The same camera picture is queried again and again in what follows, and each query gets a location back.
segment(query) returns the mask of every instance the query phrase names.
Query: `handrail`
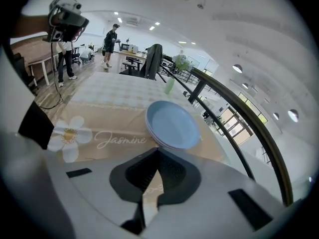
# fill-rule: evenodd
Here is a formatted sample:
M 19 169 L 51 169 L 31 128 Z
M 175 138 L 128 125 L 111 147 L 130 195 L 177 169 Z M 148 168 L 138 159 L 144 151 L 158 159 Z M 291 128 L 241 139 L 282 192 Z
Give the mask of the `handrail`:
M 280 187 L 283 203 L 289 206 L 293 203 L 293 191 L 289 178 L 289 174 L 283 160 L 283 157 L 269 131 L 260 121 L 257 115 L 231 90 L 223 84 L 208 76 L 198 69 L 192 69 L 191 73 L 195 75 L 200 81 L 205 82 L 214 91 L 221 95 L 248 123 L 252 128 L 257 138 L 264 147 L 270 162 L 274 168 L 278 184 Z
M 178 83 L 180 83 L 189 93 L 190 95 L 192 96 L 193 94 L 193 91 L 190 90 L 188 88 L 188 86 L 186 86 L 179 78 L 177 78 L 170 70 L 168 70 L 166 67 L 162 66 L 161 67 L 166 71 L 168 72 L 169 74 L 171 74 L 176 80 Z M 220 120 L 215 116 L 215 114 L 207 107 L 207 105 L 198 97 L 198 96 L 195 96 L 194 97 L 198 102 L 199 104 L 209 113 L 209 115 L 213 118 L 213 120 L 216 122 L 216 124 L 220 127 L 220 129 L 223 131 L 223 133 L 225 134 L 225 136 L 227 137 L 227 139 L 229 140 L 230 144 L 233 146 L 233 148 L 235 149 L 235 152 L 237 153 L 240 161 L 242 162 L 245 170 L 246 170 L 246 173 L 248 175 L 249 178 L 251 178 L 252 180 L 255 180 L 255 177 L 243 155 L 243 153 L 241 152 L 240 148 L 238 147 L 237 143 L 235 142 L 234 138 L 230 135 L 230 133 L 227 131 L 227 129 L 224 127 L 224 125 L 220 122 Z

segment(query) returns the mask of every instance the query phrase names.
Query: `person wearing cap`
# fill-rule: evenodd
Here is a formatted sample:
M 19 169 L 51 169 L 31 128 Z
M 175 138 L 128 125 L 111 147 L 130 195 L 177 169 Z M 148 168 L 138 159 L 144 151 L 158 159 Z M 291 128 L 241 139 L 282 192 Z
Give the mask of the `person wearing cap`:
M 118 38 L 118 34 L 115 31 L 119 27 L 120 27 L 119 25 L 114 24 L 112 30 L 106 34 L 106 37 L 104 39 L 103 51 L 105 51 L 105 56 L 104 56 L 103 64 L 101 65 L 104 69 L 112 67 L 112 65 L 110 65 L 110 58 L 111 58 L 111 54 L 114 51 L 115 42 L 117 41 L 117 38 Z

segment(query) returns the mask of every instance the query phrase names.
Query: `white flower print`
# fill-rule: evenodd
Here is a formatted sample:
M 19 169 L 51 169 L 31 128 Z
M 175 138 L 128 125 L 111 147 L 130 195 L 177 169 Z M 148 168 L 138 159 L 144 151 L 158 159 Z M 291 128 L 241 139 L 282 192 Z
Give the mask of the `white flower print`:
M 74 162 L 79 156 L 78 143 L 88 143 L 92 139 L 92 131 L 82 127 L 84 119 L 75 116 L 71 119 L 70 125 L 59 120 L 53 133 L 59 135 L 50 139 L 48 150 L 58 151 L 62 149 L 63 159 L 66 163 Z

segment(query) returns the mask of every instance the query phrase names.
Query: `white shirt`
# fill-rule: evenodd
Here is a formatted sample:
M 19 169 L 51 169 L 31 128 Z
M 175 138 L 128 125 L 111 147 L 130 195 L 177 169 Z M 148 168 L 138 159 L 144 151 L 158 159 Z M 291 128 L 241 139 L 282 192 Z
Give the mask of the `white shirt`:
M 66 51 L 72 50 L 72 44 L 71 44 L 71 42 L 60 42 L 60 43 L 62 43 L 62 46 L 63 46 L 63 48 L 64 48 Z M 62 50 L 61 50 L 61 48 L 60 48 L 60 46 L 59 46 L 58 43 L 56 43 L 56 51 L 57 51 L 58 53 L 62 52 Z
M 80 55 L 80 58 L 89 58 L 89 54 L 94 56 L 94 51 L 89 48 L 86 48 Z

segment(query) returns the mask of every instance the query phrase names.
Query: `flower center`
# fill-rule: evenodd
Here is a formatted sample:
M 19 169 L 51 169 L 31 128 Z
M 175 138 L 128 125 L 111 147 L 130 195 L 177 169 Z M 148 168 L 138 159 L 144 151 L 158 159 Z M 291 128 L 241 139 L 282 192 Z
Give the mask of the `flower center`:
M 74 129 L 71 129 L 71 128 L 66 128 L 64 130 L 64 135 L 63 135 L 63 138 L 66 142 L 68 143 L 71 143 L 73 142 L 75 136 L 76 136 L 76 131 Z

